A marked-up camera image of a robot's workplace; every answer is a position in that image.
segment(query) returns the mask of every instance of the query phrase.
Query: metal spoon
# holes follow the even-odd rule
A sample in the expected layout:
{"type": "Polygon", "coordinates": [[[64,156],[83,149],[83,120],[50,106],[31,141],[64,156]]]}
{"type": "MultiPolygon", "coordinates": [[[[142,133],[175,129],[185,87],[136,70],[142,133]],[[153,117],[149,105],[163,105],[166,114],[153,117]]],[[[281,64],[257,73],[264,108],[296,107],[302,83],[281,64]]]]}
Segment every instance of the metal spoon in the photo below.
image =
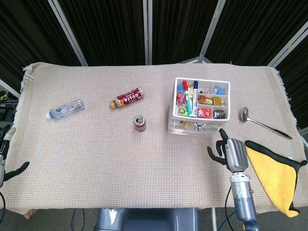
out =
{"type": "Polygon", "coordinates": [[[262,123],[260,123],[260,122],[258,122],[258,121],[255,121],[255,120],[249,118],[248,107],[244,107],[244,108],[242,109],[242,111],[241,111],[241,119],[242,119],[242,121],[244,121],[244,122],[246,122],[246,121],[252,121],[252,122],[254,122],[254,123],[256,123],[256,124],[259,124],[259,125],[262,126],[262,127],[267,128],[268,130],[271,130],[272,132],[274,132],[274,133],[276,133],[276,134],[278,134],[278,135],[280,135],[280,136],[282,136],[282,137],[285,137],[285,138],[287,138],[287,139],[289,139],[289,140],[292,139],[291,136],[285,134],[285,133],[282,132],[282,131],[279,131],[279,130],[277,130],[277,129],[271,128],[271,127],[269,127],[269,126],[266,126],[265,124],[262,124],[262,123]]]}

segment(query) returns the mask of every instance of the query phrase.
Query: yellow microfiber towel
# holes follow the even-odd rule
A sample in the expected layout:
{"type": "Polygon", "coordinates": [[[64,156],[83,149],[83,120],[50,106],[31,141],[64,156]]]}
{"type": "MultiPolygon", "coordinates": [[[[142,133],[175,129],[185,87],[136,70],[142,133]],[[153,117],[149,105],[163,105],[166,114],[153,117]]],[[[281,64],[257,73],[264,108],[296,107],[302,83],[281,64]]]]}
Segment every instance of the yellow microfiber towel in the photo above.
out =
{"type": "Polygon", "coordinates": [[[293,207],[297,174],[307,160],[297,162],[272,152],[261,144],[246,141],[249,159],[261,184],[273,204],[285,215],[292,218],[299,214],[293,207]]]}

